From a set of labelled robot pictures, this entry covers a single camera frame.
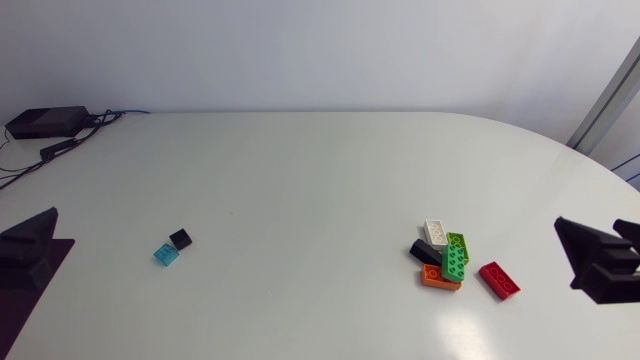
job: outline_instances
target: white wall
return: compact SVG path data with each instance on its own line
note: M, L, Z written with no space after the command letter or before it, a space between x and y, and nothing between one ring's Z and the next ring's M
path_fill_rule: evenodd
M30 107L440 110L565 142L636 0L6 0L0 123Z

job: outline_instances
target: pile of lego bricks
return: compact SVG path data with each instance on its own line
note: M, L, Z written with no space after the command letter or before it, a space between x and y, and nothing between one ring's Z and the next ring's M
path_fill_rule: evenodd
M465 267L470 261L464 235L446 233L439 220L426 220L424 232L426 242L422 239L416 240L409 251L424 264L422 284L454 291L460 289L464 281ZM480 268L480 276L502 300L520 291L496 262Z

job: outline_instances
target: black electronic device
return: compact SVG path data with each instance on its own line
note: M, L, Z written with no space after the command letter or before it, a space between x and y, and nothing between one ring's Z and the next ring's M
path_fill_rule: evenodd
M15 139L73 137L84 128L89 112L84 106L29 109L6 128Z

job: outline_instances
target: black lego brick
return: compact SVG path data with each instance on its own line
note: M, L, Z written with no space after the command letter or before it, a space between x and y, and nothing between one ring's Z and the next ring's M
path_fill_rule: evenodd
M422 261L423 264L442 266L442 254L422 239L413 242L409 253Z
M176 233L169 236L171 238L171 242L178 250L182 250L187 246L191 245L193 241L189 237L189 234L184 229L178 230Z

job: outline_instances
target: green lego brick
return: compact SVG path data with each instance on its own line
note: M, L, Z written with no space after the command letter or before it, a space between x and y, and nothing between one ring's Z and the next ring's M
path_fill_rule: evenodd
M464 235L456 233L447 233L449 244L456 245L464 251L464 264L469 263L469 250L467 250L467 243L464 241Z
M449 244L442 251L442 277L453 282L464 280L464 251Z

